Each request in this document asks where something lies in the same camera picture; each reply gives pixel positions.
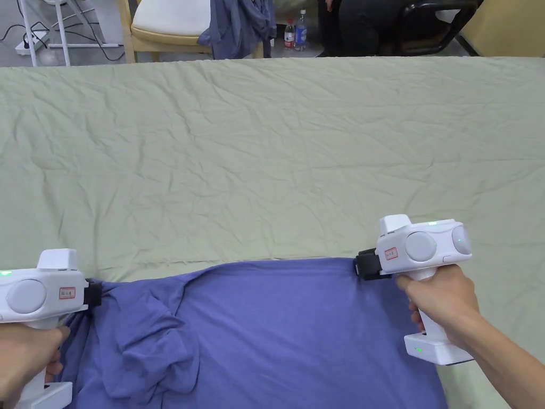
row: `black chair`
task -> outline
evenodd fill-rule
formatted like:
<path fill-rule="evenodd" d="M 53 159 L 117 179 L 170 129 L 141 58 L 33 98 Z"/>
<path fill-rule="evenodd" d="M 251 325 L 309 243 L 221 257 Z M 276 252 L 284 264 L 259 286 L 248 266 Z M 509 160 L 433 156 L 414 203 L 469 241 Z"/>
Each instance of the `black chair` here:
<path fill-rule="evenodd" d="M 456 37 L 473 17 L 482 0 L 424 0 L 403 7 L 390 36 L 381 40 L 379 55 L 421 56 L 436 54 Z M 451 23 L 435 13 L 460 10 Z"/>

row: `hand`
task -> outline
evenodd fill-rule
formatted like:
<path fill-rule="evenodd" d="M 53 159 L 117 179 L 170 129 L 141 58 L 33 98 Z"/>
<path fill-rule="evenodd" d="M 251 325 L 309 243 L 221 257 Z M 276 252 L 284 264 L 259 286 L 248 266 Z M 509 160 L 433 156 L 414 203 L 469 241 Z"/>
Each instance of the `hand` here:
<path fill-rule="evenodd" d="M 19 400 L 23 387 L 47 368 L 46 382 L 62 370 L 59 346 L 67 327 L 34 329 L 24 324 L 0 324 L 0 401 Z"/>
<path fill-rule="evenodd" d="M 414 311 L 411 319 L 424 330 L 418 309 L 433 321 L 445 328 L 449 340 L 464 348 L 462 337 L 464 319 L 480 316 L 479 304 L 475 295 L 475 285 L 458 266 L 439 267 L 433 277 L 414 281 L 399 274 L 396 278 L 399 288 L 411 299 L 409 308 Z"/>

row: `blue cloth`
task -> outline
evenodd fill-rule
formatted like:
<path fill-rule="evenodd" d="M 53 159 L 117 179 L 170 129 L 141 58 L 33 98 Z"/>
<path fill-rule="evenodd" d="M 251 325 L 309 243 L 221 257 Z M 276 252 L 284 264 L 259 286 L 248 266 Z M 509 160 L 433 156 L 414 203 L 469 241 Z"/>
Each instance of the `blue cloth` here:
<path fill-rule="evenodd" d="M 72 408 L 447 408 L 434 365 L 405 351 L 406 296 L 351 259 L 103 284 L 61 351 Z"/>
<path fill-rule="evenodd" d="M 273 0 L 210 0 L 210 27 L 198 43 L 211 47 L 214 59 L 231 59 L 246 57 L 262 41 L 270 58 L 275 37 Z"/>

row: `gray floor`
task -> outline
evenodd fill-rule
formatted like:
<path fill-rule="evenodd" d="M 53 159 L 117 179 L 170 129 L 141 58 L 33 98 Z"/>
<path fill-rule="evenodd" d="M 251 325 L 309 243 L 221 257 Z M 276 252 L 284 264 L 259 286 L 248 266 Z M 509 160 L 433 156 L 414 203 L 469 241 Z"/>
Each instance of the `gray floor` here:
<path fill-rule="evenodd" d="M 49 24 L 53 24 L 57 21 L 55 8 L 51 5 L 46 4 L 42 0 L 28 0 L 33 2 L 36 7 L 39 8 L 40 12 L 44 17 L 49 21 Z M 80 5 L 83 9 L 87 9 L 85 1 L 80 1 Z M 67 7 L 63 6 L 63 15 L 67 16 L 72 14 L 72 11 Z M 94 13 L 90 12 L 86 14 L 89 21 L 96 21 Z M 31 23 L 38 21 L 38 18 L 34 15 L 31 15 Z M 73 23 L 78 23 L 78 19 L 73 17 L 65 21 L 65 25 L 70 25 Z M 23 19 L 19 14 L 17 9 L 16 0 L 3 0 L 0 2 L 0 36 L 3 36 L 5 30 L 12 24 L 23 24 Z M 100 34 L 100 28 L 98 25 L 93 25 L 96 35 Z M 86 29 L 83 26 L 76 26 L 69 29 L 76 33 L 86 35 L 88 37 L 93 37 L 93 34 L 90 30 Z M 32 66 L 30 56 L 19 56 L 15 52 L 15 46 L 22 41 L 22 37 L 25 33 L 23 27 L 14 27 L 10 30 L 6 39 L 0 43 L 0 67 L 30 67 Z M 90 43 L 91 41 L 86 40 L 76 34 L 67 33 L 66 37 L 68 42 L 73 43 Z M 50 39 L 55 43 L 60 43 L 60 37 L 58 33 L 50 34 Z M 316 43 L 310 43 L 308 49 L 303 53 L 297 53 L 291 50 L 285 50 L 283 48 L 282 41 L 277 41 L 273 50 L 273 57 L 288 57 L 288 56 L 298 56 L 298 57 L 314 57 L 322 51 L 321 47 Z M 110 59 L 117 59 L 123 53 L 123 47 L 117 49 L 107 49 L 105 50 L 106 54 Z M 456 41 L 453 41 L 443 52 L 440 53 L 442 56 L 467 56 L 466 51 L 460 46 Z M 141 62 L 150 62 L 151 57 L 147 53 L 140 53 L 138 56 Z M 188 61 L 193 59 L 208 59 L 210 56 L 207 55 L 196 55 L 196 54 L 181 54 L 181 53 L 163 53 L 161 55 L 162 61 Z M 125 58 L 111 62 L 106 59 L 103 52 L 100 49 L 70 49 L 70 59 L 72 65 L 96 65 L 96 64 L 119 64 L 124 63 Z M 64 57 L 62 50 L 46 50 L 43 47 L 38 51 L 38 60 L 40 65 L 64 65 Z"/>

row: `plastic bottle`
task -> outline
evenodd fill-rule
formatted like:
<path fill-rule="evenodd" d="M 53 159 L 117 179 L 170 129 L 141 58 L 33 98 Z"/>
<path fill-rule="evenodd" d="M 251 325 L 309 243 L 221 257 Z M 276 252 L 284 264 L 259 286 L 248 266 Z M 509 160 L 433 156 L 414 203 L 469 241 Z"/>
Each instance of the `plastic bottle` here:
<path fill-rule="evenodd" d="M 303 51 L 306 46 L 306 34 L 307 34 L 307 28 L 305 24 L 305 14 L 306 10 L 301 10 L 301 17 L 299 18 L 299 21 L 295 25 L 295 45 L 294 48 L 297 51 Z"/>
<path fill-rule="evenodd" d="M 292 49 L 295 44 L 295 27 L 293 26 L 293 19 L 288 19 L 288 25 L 286 31 L 284 31 L 284 46 L 287 49 Z"/>

